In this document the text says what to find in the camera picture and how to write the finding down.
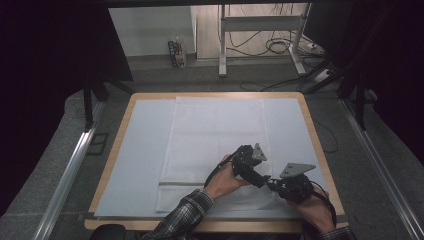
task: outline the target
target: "gray floor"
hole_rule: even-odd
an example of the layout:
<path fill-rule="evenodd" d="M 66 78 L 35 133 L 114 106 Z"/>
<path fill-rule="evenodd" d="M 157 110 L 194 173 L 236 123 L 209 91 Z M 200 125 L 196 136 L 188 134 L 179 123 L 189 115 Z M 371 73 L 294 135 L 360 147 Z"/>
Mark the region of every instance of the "gray floor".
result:
<path fill-rule="evenodd" d="M 134 82 L 126 85 L 138 92 L 245 91 L 240 86 L 258 91 L 262 87 L 243 82 L 270 85 L 297 77 L 290 59 L 232 60 L 228 77 L 218 77 L 217 61 L 191 60 L 185 69 L 170 67 L 169 58 L 130 58 Z M 313 84 L 307 82 L 304 88 Z M 410 239 L 375 170 L 360 145 L 336 96 L 338 83 L 315 94 L 306 95 L 321 144 L 333 174 L 336 187 L 358 239 Z M 295 91 L 288 85 L 273 91 Z M 105 149 L 91 146 L 91 155 L 82 162 L 80 171 L 62 209 L 50 239 L 89 239 L 84 228 L 84 214 L 97 187 L 101 172 L 130 96 L 107 85 L 110 99 L 102 114 L 98 134 L 108 134 Z M 81 92 L 68 98 L 66 112 L 37 168 L 0 219 L 0 239 L 31 239 L 44 210 L 55 191 L 66 164 L 84 127 Z M 397 136 L 367 105 L 365 124 L 389 171 L 400 186 L 415 213 L 424 220 L 424 169 Z M 127 239 L 134 239 L 128 232 Z"/>

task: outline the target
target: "table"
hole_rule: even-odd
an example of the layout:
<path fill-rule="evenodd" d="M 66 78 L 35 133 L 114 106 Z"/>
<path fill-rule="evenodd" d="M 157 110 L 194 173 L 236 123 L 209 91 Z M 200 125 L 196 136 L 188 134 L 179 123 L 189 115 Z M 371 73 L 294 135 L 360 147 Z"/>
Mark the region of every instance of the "table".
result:
<path fill-rule="evenodd" d="M 321 144 L 319 142 L 318 136 L 316 134 L 306 101 L 302 94 L 289 92 L 289 93 L 255 93 L 255 92 L 220 92 L 220 93 L 136 93 L 132 95 L 131 100 L 126 109 L 125 115 L 121 122 L 118 134 L 115 138 L 114 144 L 112 146 L 108 161 L 104 168 L 102 177 L 100 179 L 99 185 L 97 187 L 96 193 L 93 197 L 91 206 L 89 208 L 89 213 L 85 219 L 85 227 L 87 229 L 96 229 L 97 227 L 104 224 L 121 224 L 124 225 L 127 230 L 144 230 L 149 231 L 153 230 L 157 224 L 160 222 L 159 218 L 102 218 L 95 219 L 93 216 L 96 208 L 99 204 L 102 193 L 104 192 L 108 180 L 111 176 L 122 140 L 125 135 L 128 123 L 131 118 L 132 110 L 136 104 L 137 100 L 143 99 L 173 99 L 179 97 L 219 97 L 219 98 L 297 98 L 302 110 L 302 114 L 305 118 L 305 122 L 308 128 L 311 141 L 314 146 L 314 150 L 317 154 L 318 162 L 322 173 L 327 184 L 327 191 L 330 193 L 331 202 L 336 208 L 337 215 L 340 216 L 338 227 L 345 226 L 347 223 L 343 220 L 344 210 L 340 202 L 337 189 L 334 185 L 331 172 L 328 168 L 325 155 L 322 151 Z M 243 219 L 243 220 L 208 220 L 204 221 L 197 227 L 196 231 L 199 232 L 275 232 L 275 233 L 299 233 L 301 232 L 301 223 L 302 219 Z"/>

